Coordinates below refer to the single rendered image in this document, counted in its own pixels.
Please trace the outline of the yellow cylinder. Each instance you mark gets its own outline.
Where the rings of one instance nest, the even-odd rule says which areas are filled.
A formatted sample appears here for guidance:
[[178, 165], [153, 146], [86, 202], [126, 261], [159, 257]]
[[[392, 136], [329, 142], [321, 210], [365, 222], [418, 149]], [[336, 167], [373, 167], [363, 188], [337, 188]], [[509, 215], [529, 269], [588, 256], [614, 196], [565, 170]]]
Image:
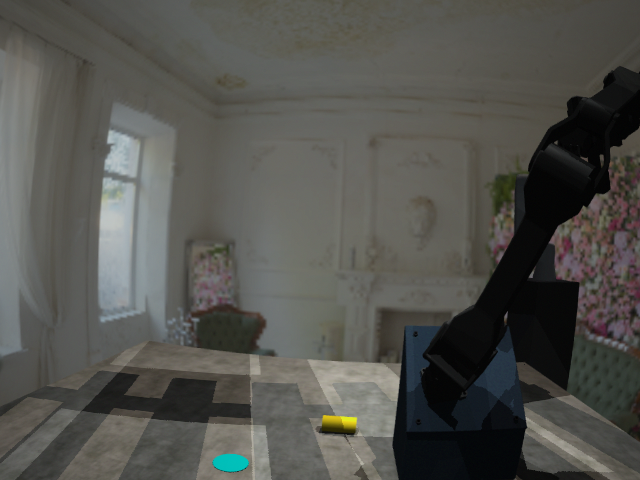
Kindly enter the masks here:
[[322, 431], [355, 433], [357, 418], [345, 416], [323, 416]]

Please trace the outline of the cyan circle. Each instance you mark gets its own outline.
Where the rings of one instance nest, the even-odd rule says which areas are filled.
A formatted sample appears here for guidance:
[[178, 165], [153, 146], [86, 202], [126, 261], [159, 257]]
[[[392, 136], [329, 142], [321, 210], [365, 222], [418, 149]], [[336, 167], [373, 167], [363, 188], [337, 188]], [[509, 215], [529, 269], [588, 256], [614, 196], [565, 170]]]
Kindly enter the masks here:
[[217, 456], [212, 461], [214, 467], [226, 472], [239, 472], [247, 468], [249, 461], [241, 455], [224, 454]]

